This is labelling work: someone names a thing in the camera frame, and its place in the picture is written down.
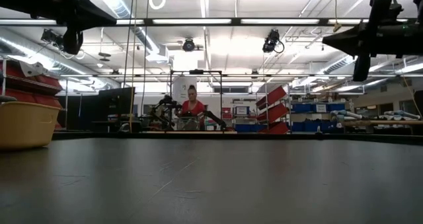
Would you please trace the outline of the white round pillar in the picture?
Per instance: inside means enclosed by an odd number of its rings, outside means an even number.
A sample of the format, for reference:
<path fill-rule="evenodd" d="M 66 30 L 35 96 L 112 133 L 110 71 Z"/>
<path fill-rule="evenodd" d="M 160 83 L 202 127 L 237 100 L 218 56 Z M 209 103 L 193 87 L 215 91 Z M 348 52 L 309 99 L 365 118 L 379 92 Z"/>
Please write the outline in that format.
<path fill-rule="evenodd" d="M 187 76 L 181 76 L 177 77 L 173 81 L 173 99 L 177 101 L 179 104 L 182 105 L 182 103 L 185 100 L 188 100 L 188 93 L 187 90 L 190 85 L 194 85 L 196 88 L 196 78 L 194 77 L 187 77 Z"/>

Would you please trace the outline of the single blue bin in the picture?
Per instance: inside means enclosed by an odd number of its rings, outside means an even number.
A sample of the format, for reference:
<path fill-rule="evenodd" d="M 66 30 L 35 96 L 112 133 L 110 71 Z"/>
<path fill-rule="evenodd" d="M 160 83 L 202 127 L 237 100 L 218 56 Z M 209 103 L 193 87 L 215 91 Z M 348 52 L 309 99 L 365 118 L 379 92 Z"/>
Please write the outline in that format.
<path fill-rule="evenodd" d="M 257 133 L 265 130 L 267 125 L 265 124 L 236 124 L 235 130 L 238 133 Z"/>

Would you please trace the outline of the blue bins with white label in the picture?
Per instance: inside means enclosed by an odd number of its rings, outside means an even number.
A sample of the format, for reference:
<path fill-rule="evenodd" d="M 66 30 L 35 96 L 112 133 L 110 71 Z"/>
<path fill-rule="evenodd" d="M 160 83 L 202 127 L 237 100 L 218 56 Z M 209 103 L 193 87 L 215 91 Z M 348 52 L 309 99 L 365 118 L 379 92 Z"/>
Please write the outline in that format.
<path fill-rule="evenodd" d="M 345 110 L 344 103 L 297 103 L 291 105 L 291 112 L 298 114 L 305 113 L 330 113 L 334 110 Z"/>

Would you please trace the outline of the wooden workbench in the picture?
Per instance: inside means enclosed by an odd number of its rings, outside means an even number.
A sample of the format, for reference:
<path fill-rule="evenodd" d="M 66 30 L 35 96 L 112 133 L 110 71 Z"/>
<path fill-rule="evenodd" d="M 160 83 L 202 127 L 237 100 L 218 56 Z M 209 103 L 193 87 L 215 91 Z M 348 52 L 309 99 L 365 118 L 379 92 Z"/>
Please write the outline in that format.
<path fill-rule="evenodd" d="M 376 125 L 423 125 L 421 120 L 350 120 L 342 123 L 343 126 L 376 126 Z"/>

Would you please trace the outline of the grey material roll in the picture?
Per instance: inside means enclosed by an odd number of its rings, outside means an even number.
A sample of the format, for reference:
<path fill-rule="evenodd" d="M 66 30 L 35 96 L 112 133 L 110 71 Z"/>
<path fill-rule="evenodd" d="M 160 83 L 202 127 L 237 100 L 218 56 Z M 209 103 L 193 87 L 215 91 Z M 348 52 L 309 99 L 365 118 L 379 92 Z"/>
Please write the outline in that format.
<path fill-rule="evenodd" d="M 355 114 L 353 112 L 347 110 L 333 110 L 330 112 L 333 119 L 338 121 L 344 120 L 361 120 L 363 118 L 362 115 Z"/>
<path fill-rule="evenodd" d="M 421 115 L 411 114 L 411 113 L 405 112 L 403 110 L 386 111 L 383 114 L 388 115 L 388 116 L 394 116 L 394 117 L 410 118 L 412 120 L 420 120 L 421 119 Z"/>

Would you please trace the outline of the yellow plastic bin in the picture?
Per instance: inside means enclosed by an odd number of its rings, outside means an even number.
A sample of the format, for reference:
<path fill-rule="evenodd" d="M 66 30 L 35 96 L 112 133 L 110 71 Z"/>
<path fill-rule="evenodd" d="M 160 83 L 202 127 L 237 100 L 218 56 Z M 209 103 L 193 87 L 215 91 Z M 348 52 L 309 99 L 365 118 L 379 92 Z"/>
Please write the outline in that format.
<path fill-rule="evenodd" d="M 29 102 L 0 105 L 0 151 L 48 145 L 57 124 L 59 108 Z"/>

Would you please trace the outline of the person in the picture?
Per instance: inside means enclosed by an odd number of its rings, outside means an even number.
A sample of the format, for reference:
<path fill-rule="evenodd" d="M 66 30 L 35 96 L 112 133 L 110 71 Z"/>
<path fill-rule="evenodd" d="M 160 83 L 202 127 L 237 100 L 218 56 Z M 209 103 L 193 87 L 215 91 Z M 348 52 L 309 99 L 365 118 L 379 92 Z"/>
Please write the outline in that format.
<path fill-rule="evenodd" d="M 197 90 L 196 90 L 194 85 L 189 86 L 187 93 L 188 93 L 188 100 L 185 100 L 182 103 L 182 109 L 179 110 L 176 113 L 176 115 L 178 116 L 178 118 L 181 118 L 181 117 L 197 117 L 197 119 L 200 122 L 199 131 L 204 131 L 205 130 L 205 119 L 204 118 L 200 119 L 198 117 L 198 114 L 200 112 L 206 110 L 206 107 L 204 106 L 203 103 L 201 103 L 197 99 Z"/>

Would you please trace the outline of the slanted red bin rack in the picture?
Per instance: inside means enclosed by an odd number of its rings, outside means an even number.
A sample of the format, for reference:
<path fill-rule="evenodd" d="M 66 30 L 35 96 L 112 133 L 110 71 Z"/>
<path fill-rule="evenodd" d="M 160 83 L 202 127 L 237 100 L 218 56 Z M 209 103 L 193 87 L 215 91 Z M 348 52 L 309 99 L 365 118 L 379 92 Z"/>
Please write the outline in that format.
<path fill-rule="evenodd" d="M 287 95 L 282 87 L 278 87 L 256 103 L 258 112 L 256 121 L 262 126 L 258 129 L 258 133 L 281 135 L 289 131 L 287 121 L 289 106 L 285 102 Z"/>

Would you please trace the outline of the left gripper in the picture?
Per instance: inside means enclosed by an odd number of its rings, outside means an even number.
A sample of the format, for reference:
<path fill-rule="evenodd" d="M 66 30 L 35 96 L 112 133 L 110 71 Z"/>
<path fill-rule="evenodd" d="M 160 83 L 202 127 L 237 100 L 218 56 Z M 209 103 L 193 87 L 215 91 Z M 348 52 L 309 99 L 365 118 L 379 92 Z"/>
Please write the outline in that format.
<path fill-rule="evenodd" d="M 57 24 L 65 25 L 63 50 L 67 54 L 76 55 L 83 43 L 83 31 L 104 26 L 114 26 L 116 18 L 109 15 L 92 3 L 84 4 L 84 0 L 49 0 L 49 18 Z"/>

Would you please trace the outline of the black computer monitor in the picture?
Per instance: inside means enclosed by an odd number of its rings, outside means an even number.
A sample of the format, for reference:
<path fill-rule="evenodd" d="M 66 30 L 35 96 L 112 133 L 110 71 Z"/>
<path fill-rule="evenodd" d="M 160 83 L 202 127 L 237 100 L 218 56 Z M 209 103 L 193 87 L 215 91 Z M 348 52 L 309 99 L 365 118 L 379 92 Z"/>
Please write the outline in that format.
<path fill-rule="evenodd" d="M 107 121 L 110 116 L 121 118 L 132 113 L 134 88 L 109 89 L 98 93 L 97 119 Z"/>

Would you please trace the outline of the red bin shelving unit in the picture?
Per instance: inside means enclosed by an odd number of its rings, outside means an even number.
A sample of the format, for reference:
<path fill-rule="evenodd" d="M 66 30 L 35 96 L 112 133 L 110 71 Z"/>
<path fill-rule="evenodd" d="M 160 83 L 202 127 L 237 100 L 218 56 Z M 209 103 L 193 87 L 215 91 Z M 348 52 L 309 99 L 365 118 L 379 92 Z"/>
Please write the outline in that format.
<path fill-rule="evenodd" d="M 41 63 L 25 63 L 0 58 L 0 99 L 4 102 L 18 101 L 59 108 L 64 112 L 57 94 L 62 91 L 57 76 Z"/>

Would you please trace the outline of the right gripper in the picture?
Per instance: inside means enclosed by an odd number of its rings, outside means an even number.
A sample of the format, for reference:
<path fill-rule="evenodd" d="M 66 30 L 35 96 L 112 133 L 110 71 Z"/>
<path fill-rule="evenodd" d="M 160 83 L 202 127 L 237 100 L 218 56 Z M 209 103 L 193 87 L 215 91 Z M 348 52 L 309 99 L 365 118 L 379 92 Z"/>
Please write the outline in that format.
<path fill-rule="evenodd" d="M 357 24 L 351 29 L 323 38 L 323 43 L 350 56 L 357 56 L 353 81 L 367 79 L 370 59 L 378 54 L 403 56 L 423 56 L 423 24 L 397 24 L 360 28 Z"/>

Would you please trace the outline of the long row of blue bins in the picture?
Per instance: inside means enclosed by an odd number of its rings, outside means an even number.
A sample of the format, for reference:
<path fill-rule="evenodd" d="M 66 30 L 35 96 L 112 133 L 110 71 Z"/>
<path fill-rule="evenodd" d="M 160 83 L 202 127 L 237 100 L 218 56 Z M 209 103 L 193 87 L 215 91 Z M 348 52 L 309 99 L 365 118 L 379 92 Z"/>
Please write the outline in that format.
<path fill-rule="evenodd" d="M 336 130 L 336 122 L 328 121 L 308 121 L 308 122 L 294 122 L 291 130 L 294 132 L 318 132 L 320 128 L 321 132 L 329 132 Z"/>

